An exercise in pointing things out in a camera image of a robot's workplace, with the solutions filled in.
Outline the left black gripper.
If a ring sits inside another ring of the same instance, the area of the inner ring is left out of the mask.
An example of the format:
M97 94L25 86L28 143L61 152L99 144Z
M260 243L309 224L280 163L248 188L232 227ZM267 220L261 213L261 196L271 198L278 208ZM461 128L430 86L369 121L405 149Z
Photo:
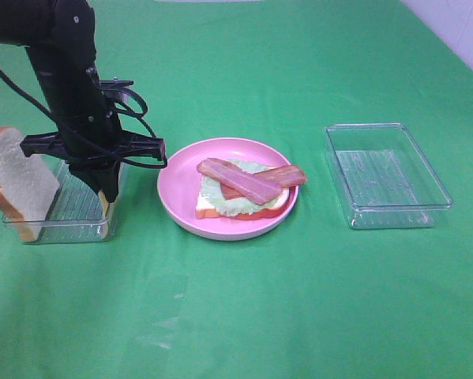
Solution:
M49 116L56 132L31 134L20 142L25 156L48 155L81 166L117 161L104 167L70 167L71 175L84 182L94 193L102 192L108 203L115 202L119 191L120 163L146 169L164 169L167 156L164 139L120 129L114 141L105 147L91 141L70 125L68 118Z

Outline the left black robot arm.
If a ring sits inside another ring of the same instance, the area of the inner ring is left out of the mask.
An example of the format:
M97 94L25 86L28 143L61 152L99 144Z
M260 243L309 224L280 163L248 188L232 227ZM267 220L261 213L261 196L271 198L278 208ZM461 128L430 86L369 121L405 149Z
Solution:
M122 163L138 156L167 166L163 139L126 131L120 115L139 122L148 111L132 81L102 81L96 69L95 12L86 1L0 1L0 43L23 46L47 103L42 105L0 69L0 78L56 126L53 133L28 135L25 156L64 160L69 172L106 201L118 196Z

